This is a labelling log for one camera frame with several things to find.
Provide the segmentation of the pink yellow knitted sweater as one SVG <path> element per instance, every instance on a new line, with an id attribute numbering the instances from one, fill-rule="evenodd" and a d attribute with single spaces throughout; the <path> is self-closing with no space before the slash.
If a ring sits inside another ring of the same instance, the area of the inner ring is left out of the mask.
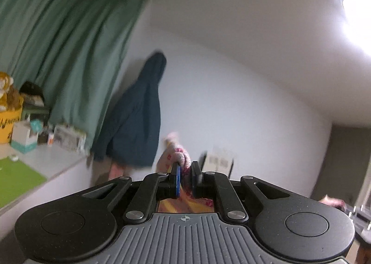
<path id="1" fill-rule="evenodd" d="M 191 190 L 191 157 L 180 144 L 176 132 L 169 133 L 164 139 L 165 150 L 160 156 L 156 171 L 169 173 L 174 163 L 180 166 L 180 194 L 176 199 L 164 199 L 158 205 L 159 213 L 212 213 L 212 199 L 195 198 Z"/>

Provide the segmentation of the dark teal hanging jacket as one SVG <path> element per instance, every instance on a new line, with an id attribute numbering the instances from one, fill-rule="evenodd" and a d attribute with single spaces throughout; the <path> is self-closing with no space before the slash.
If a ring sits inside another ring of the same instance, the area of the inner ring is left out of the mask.
<path id="1" fill-rule="evenodd" d="M 152 166 L 158 149 L 161 114 L 158 87 L 167 65 L 158 51 L 116 102 L 92 147 L 94 160 L 110 158 L 121 166 Z"/>

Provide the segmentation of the white printed box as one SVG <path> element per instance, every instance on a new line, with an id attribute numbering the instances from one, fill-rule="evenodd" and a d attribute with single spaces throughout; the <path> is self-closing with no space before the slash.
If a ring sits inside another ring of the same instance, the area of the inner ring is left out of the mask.
<path id="1" fill-rule="evenodd" d="M 54 128 L 54 142 L 69 151 L 84 153 L 86 133 L 73 126 L 59 124 Z"/>

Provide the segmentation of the green mat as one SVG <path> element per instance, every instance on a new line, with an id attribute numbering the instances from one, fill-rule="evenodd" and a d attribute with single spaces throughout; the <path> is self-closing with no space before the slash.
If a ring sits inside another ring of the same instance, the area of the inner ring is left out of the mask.
<path id="1" fill-rule="evenodd" d="M 47 178 L 24 162 L 1 159 L 0 206 L 5 207 L 19 196 L 45 183 Z"/>

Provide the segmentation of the white teal tissue box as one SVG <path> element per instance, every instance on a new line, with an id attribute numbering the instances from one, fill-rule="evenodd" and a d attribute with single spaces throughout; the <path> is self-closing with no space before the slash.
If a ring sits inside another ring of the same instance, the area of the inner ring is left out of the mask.
<path id="1" fill-rule="evenodd" d="M 13 125 L 11 147 L 23 154 L 34 150 L 38 143 L 38 134 L 33 133 L 30 123 L 26 120 Z"/>

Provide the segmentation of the yellow storage box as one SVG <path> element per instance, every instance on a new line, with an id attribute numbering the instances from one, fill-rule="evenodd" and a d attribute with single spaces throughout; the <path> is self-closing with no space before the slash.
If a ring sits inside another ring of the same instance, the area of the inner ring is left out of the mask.
<path id="1" fill-rule="evenodd" d="M 0 144 L 7 144 L 11 140 L 13 126 L 21 119 L 22 108 L 0 113 Z"/>

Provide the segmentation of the tiger plush toy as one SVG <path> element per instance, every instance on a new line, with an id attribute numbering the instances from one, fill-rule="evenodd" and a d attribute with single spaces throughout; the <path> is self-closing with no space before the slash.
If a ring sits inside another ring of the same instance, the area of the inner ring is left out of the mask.
<path id="1" fill-rule="evenodd" d="M 15 89 L 13 78 L 5 72 L 0 72 L 0 111 L 14 112 L 23 106 L 23 97 Z"/>

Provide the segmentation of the green curtain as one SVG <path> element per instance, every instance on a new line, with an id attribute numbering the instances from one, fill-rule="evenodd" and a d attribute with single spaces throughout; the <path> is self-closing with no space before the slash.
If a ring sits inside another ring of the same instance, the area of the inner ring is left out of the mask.
<path id="1" fill-rule="evenodd" d="M 1 70 L 38 85 L 50 123 L 86 134 L 106 115 L 144 0 L 1 0 Z"/>

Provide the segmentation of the ceiling light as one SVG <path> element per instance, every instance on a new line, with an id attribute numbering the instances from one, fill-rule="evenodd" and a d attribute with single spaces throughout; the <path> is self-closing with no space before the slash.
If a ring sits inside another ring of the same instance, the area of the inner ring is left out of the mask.
<path id="1" fill-rule="evenodd" d="M 342 31 L 348 42 L 370 57 L 370 0 L 343 0 Z"/>

